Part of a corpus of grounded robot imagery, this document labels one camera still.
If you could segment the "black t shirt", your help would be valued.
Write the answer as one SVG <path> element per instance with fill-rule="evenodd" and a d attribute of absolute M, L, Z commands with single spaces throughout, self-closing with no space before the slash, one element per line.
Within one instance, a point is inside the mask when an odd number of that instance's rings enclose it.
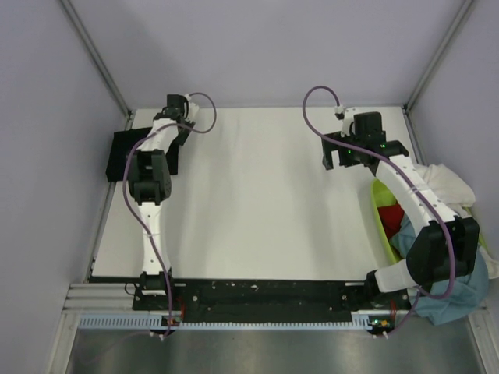
<path fill-rule="evenodd" d="M 148 127 L 114 133 L 106 167 L 108 182 L 120 182 L 123 180 L 126 158 L 128 157 L 129 151 L 138 140 L 146 137 L 151 130 L 152 128 Z M 169 142 L 168 150 L 165 152 L 168 170 L 171 175 L 177 175 L 179 173 L 179 139 L 180 135 L 177 135 Z"/>

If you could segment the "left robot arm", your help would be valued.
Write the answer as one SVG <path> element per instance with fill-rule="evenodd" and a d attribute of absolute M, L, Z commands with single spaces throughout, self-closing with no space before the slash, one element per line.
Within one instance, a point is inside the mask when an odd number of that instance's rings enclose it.
<path fill-rule="evenodd" d="M 132 147 L 126 161 L 124 179 L 128 190 L 124 197 L 126 203 L 133 200 L 136 204 L 133 216 L 143 232 L 140 293 L 149 296 L 160 309 L 172 307 L 177 298 L 176 289 L 168 285 L 171 263 L 162 254 L 165 247 L 161 239 L 162 213 L 165 200 L 172 193 L 167 152 L 175 141 L 189 133 L 177 125 L 190 125 L 197 110 L 190 96 L 169 94 L 166 106 L 154 116 L 151 130 Z"/>

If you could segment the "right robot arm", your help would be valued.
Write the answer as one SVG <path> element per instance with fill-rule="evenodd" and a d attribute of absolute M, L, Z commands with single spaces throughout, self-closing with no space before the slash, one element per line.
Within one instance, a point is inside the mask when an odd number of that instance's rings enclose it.
<path fill-rule="evenodd" d="M 448 286 L 438 298 L 448 298 L 457 278 L 474 270 L 478 223 L 472 217 L 460 217 L 437 197 L 418 174 L 404 145 L 387 139 L 379 112 L 356 113 L 338 106 L 334 115 L 342 129 L 322 139 L 324 167 L 333 168 L 332 154 L 338 152 L 341 166 L 369 168 L 396 198 L 416 235 L 404 259 L 367 274 L 366 303 L 382 308 L 392 299 L 392 292 L 407 288 L 430 296 L 432 286 L 441 281 Z"/>

